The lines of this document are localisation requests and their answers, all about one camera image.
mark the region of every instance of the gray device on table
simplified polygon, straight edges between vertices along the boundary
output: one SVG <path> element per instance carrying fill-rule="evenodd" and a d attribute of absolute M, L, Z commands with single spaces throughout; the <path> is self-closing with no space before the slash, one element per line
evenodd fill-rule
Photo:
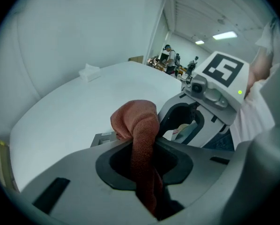
<path fill-rule="evenodd" d="M 241 143 L 235 152 L 201 148 L 235 119 L 237 103 L 226 97 L 197 75 L 190 87 L 160 110 L 153 158 L 164 187 L 163 213 L 158 220 L 135 194 L 136 184 L 129 177 L 133 141 L 127 139 L 69 154 L 30 182 L 22 196 L 47 211 L 49 217 L 39 214 L 47 224 L 239 222 L 280 182 L 280 126 Z M 180 143 L 162 137 L 193 120 L 197 127 Z M 97 136 L 95 144 L 101 137 Z M 56 188 L 63 192 L 49 196 Z M 28 209 L 35 212 L 35 207 Z"/>

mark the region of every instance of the cluttered table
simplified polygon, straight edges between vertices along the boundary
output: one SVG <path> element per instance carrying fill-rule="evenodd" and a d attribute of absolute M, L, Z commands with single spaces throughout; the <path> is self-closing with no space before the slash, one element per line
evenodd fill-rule
<path fill-rule="evenodd" d="M 110 116 L 124 103 L 150 100 L 159 112 L 180 91 L 179 80 L 132 61 L 104 67 L 90 82 L 77 77 L 60 86 L 11 131 L 11 165 L 19 190 L 66 155 L 89 148 L 95 134 L 111 132 Z"/>

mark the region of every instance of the ceiling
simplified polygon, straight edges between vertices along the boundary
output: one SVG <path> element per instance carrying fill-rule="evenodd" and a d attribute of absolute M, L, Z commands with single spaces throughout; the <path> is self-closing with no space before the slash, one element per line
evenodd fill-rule
<path fill-rule="evenodd" d="M 255 57 L 255 45 L 263 27 L 273 17 L 264 0 L 172 0 L 174 33 L 199 45 L 208 52 L 220 51 L 247 62 Z M 215 40 L 213 35 L 234 31 L 238 37 Z"/>

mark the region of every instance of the camera lens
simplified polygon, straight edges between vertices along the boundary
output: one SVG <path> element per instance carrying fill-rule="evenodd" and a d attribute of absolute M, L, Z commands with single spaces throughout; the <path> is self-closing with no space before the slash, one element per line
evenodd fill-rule
<path fill-rule="evenodd" d="M 202 87 L 200 84 L 193 84 L 192 85 L 192 91 L 200 93 L 202 91 Z"/>

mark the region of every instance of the man wearing cap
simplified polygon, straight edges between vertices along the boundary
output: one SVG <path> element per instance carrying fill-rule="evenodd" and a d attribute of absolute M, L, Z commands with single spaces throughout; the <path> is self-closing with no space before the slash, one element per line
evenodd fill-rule
<path fill-rule="evenodd" d="M 176 59 L 177 54 L 171 48 L 171 46 L 169 44 L 167 44 L 163 50 L 166 50 L 167 52 L 169 52 L 169 56 L 168 56 L 167 61 L 165 62 L 165 65 L 167 65 L 166 73 L 171 74 L 174 71 L 174 68 L 176 66 L 175 65 L 175 59 Z"/>

